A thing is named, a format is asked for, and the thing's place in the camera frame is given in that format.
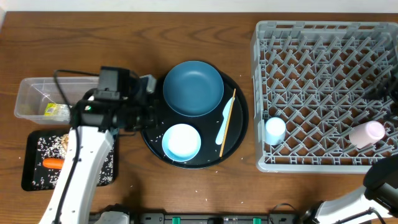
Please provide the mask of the dark blue plate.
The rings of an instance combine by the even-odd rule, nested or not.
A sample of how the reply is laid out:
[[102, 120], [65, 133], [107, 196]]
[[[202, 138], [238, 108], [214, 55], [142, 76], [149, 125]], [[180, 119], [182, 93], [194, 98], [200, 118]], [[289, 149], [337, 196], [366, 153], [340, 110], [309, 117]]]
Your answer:
[[165, 102], [178, 114], [197, 117], [213, 111], [224, 95], [224, 82], [209, 63], [186, 61], [174, 66], [163, 84]]

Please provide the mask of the light blue bowl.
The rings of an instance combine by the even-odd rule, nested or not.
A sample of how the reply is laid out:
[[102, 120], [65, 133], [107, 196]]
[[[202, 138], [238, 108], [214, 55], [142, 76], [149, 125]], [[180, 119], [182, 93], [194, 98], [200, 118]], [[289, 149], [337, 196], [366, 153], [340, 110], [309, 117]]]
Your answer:
[[176, 162], [187, 162], [200, 151], [201, 136], [199, 132], [188, 124], [171, 126], [162, 137], [164, 154]]

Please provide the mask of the brown food scrap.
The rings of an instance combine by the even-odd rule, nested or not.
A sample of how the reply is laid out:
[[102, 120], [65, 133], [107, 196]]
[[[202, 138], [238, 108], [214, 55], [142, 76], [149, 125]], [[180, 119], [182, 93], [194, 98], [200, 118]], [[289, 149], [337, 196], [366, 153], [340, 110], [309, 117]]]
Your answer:
[[65, 152], [67, 152], [67, 149], [68, 149], [68, 140], [69, 140], [68, 134], [64, 134], [61, 137], [61, 145], [62, 145], [62, 147], [63, 147]]

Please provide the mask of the green yellow snack wrapper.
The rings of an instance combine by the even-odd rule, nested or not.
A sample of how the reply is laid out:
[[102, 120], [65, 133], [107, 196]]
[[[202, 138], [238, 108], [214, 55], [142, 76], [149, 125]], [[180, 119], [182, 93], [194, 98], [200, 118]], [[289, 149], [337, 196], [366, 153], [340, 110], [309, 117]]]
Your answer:
[[48, 103], [44, 110], [44, 116], [56, 121], [69, 122], [70, 108], [64, 104]]

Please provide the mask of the wooden chopstick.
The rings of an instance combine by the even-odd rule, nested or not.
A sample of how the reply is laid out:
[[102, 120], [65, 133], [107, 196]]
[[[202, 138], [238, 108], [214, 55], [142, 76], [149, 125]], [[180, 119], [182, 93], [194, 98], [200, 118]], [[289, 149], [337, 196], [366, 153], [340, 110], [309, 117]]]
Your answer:
[[232, 110], [233, 110], [233, 104], [234, 104], [234, 101], [235, 101], [235, 96], [236, 96], [236, 89], [234, 89], [234, 91], [233, 91], [233, 95], [232, 95], [231, 100], [230, 100], [231, 102], [229, 104], [229, 112], [228, 112], [228, 117], [226, 119], [224, 135], [223, 135], [223, 141], [221, 143], [221, 149], [220, 149], [220, 154], [219, 154], [220, 158], [223, 157], [223, 151], [224, 151], [224, 146], [225, 146], [225, 142], [226, 142], [226, 137], [227, 137], [227, 134], [228, 134], [229, 122], [230, 122], [230, 119], [231, 119], [231, 114], [232, 114]]

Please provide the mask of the light blue plastic knife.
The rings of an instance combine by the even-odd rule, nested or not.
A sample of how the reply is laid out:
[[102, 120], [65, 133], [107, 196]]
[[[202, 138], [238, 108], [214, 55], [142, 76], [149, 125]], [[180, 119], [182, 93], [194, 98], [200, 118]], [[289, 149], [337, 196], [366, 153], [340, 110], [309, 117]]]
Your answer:
[[229, 116], [229, 111], [230, 111], [230, 107], [232, 104], [232, 100], [233, 100], [233, 98], [230, 98], [223, 109], [223, 112], [222, 112], [223, 121], [221, 123], [220, 129], [219, 129], [218, 134], [215, 139], [215, 143], [217, 145], [221, 145], [223, 142], [224, 133], [225, 133], [225, 129], [226, 129], [226, 122], [227, 122], [227, 119]]

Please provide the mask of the orange carrot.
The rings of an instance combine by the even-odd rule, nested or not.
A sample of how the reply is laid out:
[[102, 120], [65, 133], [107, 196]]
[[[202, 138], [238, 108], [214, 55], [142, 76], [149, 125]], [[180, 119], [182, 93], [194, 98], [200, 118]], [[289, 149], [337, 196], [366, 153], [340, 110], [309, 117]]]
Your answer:
[[46, 158], [43, 160], [43, 166], [48, 169], [58, 169], [61, 170], [63, 167], [64, 160], [57, 158]]

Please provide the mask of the light blue cup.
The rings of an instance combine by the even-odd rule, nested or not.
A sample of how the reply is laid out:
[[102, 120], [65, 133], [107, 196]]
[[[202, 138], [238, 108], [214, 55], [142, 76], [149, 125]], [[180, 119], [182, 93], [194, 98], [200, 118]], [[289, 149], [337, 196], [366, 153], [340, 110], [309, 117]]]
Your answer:
[[265, 127], [265, 142], [271, 146], [282, 143], [285, 139], [286, 123], [278, 117], [267, 120]]

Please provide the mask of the pink cup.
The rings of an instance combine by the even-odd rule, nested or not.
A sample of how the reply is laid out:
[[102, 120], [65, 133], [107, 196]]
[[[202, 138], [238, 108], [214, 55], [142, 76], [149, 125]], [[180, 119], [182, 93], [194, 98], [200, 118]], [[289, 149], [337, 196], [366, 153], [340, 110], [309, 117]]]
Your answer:
[[351, 144], [361, 149], [377, 143], [385, 134], [385, 128], [380, 122], [368, 121], [355, 126], [352, 132], [349, 133], [349, 140]]

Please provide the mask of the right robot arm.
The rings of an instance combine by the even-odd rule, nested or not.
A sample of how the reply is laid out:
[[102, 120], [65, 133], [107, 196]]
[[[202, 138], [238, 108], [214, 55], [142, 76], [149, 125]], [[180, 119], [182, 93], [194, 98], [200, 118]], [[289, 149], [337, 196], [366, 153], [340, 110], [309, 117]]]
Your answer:
[[397, 156], [381, 159], [366, 173], [363, 186], [336, 200], [320, 202], [298, 223], [365, 223], [397, 217]]

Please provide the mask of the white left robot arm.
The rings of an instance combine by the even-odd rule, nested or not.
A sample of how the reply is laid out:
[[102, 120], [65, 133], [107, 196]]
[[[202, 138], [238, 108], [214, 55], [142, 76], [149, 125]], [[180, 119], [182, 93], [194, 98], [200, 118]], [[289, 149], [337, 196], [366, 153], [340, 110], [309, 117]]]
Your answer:
[[100, 75], [96, 88], [69, 107], [68, 148], [41, 223], [88, 223], [98, 177], [120, 129], [157, 126], [152, 75]]

